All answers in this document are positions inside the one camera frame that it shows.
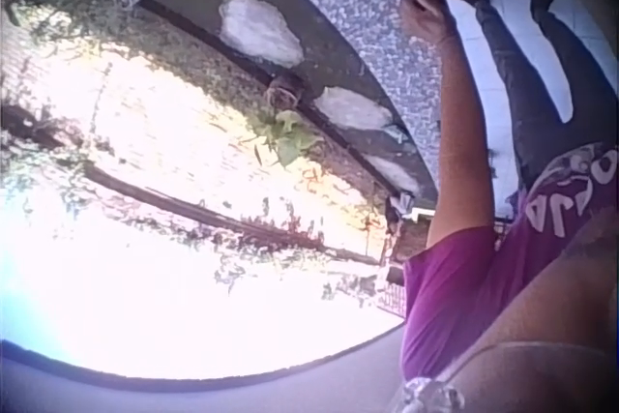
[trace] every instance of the jeans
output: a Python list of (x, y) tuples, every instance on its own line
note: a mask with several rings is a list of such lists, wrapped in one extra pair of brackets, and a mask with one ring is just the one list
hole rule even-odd
[(487, 2), (476, 17), (505, 83), (519, 184), (529, 190), (556, 157), (589, 142), (617, 143), (619, 103), (597, 60), (580, 39), (550, 12), (538, 15), (570, 83), (574, 116), (563, 123), (542, 78), (522, 53), (500, 14)]

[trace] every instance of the speckled stone ledge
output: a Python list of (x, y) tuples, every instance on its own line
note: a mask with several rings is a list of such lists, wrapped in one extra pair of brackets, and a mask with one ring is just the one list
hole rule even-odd
[(438, 181), (439, 68), (425, 44), (399, 29), (398, 0), (310, 0), (366, 62)]

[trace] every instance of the purple t-shirt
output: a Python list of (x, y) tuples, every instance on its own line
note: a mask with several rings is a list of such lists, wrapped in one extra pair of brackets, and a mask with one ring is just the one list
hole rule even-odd
[(404, 266), (406, 380), (462, 354), (596, 212), (617, 208), (617, 148), (589, 144), (552, 161), (498, 251), (492, 226), (464, 229)]

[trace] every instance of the white stone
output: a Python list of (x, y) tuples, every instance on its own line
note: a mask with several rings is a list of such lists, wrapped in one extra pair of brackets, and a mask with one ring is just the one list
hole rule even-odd
[(301, 41), (273, 5), (261, 0), (223, 0), (220, 39), (250, 57), (292, 68), (303, 62)]
[(399, 164), (372, 155), (365, 155), (364, 157), (396, 188), (412, 192), (416, 196), (419, 196), (421, 191), (419, 183)]
[(341, 87), (326, 87), (314, 103), (331, 123), (340, 128), (380, 130), (393, 120), (389, 109)]

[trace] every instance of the bright sky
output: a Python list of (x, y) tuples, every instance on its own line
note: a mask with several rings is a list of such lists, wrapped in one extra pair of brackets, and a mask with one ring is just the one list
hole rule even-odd
[[(73, 365), (151, 378), (266, 372), (335, 354), (400, 323), (322, 301), (316, 275), (216, 284), (211, 252), (109, 220), (73, 221), (56, 192), (3, 200), (2, 339)], [(60, 231), (54, 239), (54, 231)]]

